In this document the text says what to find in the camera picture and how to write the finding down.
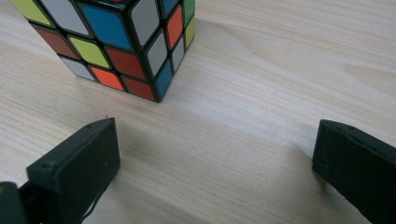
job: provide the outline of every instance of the wood grain surface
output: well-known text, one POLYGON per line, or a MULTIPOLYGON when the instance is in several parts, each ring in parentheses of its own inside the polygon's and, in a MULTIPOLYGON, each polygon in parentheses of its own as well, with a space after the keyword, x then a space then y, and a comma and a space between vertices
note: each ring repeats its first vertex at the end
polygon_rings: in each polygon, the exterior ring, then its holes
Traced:
POLYGON ((396 146, 394 0, 197 0, 163 102, 74 76, 0 1, 0 180, 114 117, 121 168, 87 224, 369 223, 311 170, 320 119, 396 146))

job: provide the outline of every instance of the light wood tabletop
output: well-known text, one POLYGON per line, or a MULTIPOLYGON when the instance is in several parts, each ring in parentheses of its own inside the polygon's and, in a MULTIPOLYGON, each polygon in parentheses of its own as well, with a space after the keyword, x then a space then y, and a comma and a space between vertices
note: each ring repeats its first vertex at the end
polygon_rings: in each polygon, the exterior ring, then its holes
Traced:
POLYGON ((160 104, 76 77, 0 3, 0 181, 114 117, 120 170, 84 223, 369 221, 312 171, 320 119, 396 146, 394 0, 197 0, 160 104))

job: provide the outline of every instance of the cube sticker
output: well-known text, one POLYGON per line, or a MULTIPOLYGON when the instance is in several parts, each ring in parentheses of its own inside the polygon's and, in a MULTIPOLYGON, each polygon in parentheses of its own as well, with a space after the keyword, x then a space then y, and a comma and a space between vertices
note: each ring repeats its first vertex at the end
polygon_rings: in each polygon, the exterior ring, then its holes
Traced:
POLYGON ((10 0, 12 5, 29 21, 54 26, 49 16, 34 0, 10 0))
POLYGON ((52 18, 65 30, 80 35, 89 35, 89 31, 69 1, 41 0, 52 18))
POLYGON ((183 58, 184 58, 184 36, 180 38, 177 45, 175 46, 174 51, 172 52, 172 65, 174 68, 174 73, 180 66, 183 58))
POLYGON ((97 67, 91 67, 91 70, 93 73, 97 76, 99 81, 104 84, 105 86, 117 89, 119 91, 123 91, 124 88, 122 87, 122 84, 120 83, 119 79, 114 73, 105 71, 103 69, 97 68, 97 67))
POLYGON ((195 0, 10 0, 78 77, 159 103, 195 35, 195 0))
POLYGON ((140 0, 131 12, 131 19, 140 45, 143 46, 160 24, 155 0, 140 0))
POLYGON ((61 57, 62 61, 66 66, 78 77, 84 77, 88 80, 95 81, 95 78, 92 76, 90 70, 88 70, 87 66, 84 63, 79 61, 74 61, 68 58, 61 57))
POLYGON ((166 26, 166 33, 168 35, 168 45, 172 49, 183 32, 183 12, 181 6, 178 6, 175 13, 169 19, 166 26))
POLYGON ((53 51, 64 56, 79 59, 76 52, 72 49, 67 40, 59 33, 49 29, 33 26, 35 30, 43 37, 43 39, 52 47, 53 51))
POLYGON ((69 39, 85 61, 104 68, 110 68, 105 54, 99 49, 97 45, 73 36, 69 37, 69 39))
POLYGON ((120 17, 100 8, 85 6, 82 8, 98 39, 108 45, 121 49, 131 49, 120 17))

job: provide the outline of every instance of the yellow sticker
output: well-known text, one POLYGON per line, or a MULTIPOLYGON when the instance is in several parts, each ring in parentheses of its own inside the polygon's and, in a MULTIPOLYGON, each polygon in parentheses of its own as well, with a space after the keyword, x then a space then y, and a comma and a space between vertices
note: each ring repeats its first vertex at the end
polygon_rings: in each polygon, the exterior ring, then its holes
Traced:
POLYGON ((10 2, 26 19, 51 26, 48 17, 32 0, 10 0, 10 2))
POLYGON ((192 39, 195 36, 195 17, 192 18, 190 24, 186 28, 186 48, 190 46, 192 39))
POLYGON ((70 42, 72 42, 78 53, 85 61, 104 68, 110 68, 105 55, 95 44, 74 37, 70 37, 70 42))

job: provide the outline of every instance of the green sticker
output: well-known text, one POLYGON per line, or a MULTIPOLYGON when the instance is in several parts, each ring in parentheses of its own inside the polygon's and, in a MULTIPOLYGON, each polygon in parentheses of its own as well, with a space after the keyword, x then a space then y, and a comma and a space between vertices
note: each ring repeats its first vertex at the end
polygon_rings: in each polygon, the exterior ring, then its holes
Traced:
POLYGON ((195 17, 192 18, 189 26, 186 28, 186 48, 190 46, 192 39, 195 36, 195 17))
POLYGON ((104 68, 110 68, 103 52, 93 43, 74 37, 70 37, 70 42, 72 42, 78 53, 85 61, 104 68))
POLYGON ((32 0, 10 0, 10 2, 26 19, 51 26, 48 17, 32 0))
POLYGON ((183 4, 183 11, 184 11, 184 25, 190 21, 192 14, 195 11, 195 0, 184 0, 183 4))

